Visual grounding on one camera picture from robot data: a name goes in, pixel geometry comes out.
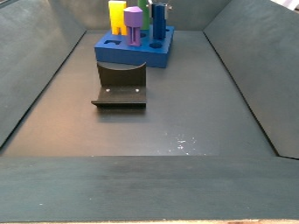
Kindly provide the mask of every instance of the blue block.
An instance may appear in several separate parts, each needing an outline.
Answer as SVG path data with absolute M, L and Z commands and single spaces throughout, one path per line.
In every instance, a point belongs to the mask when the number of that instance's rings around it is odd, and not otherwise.
M 173 41 L 173 27 L 165 27 L 165 38 L 153 39 L 153 29 L 141 31 L 141 46 L 127 45 L 127 36 L 112 35 L 111 31 L 95 45 L 97 61 L 148 67 L 167 66 Z

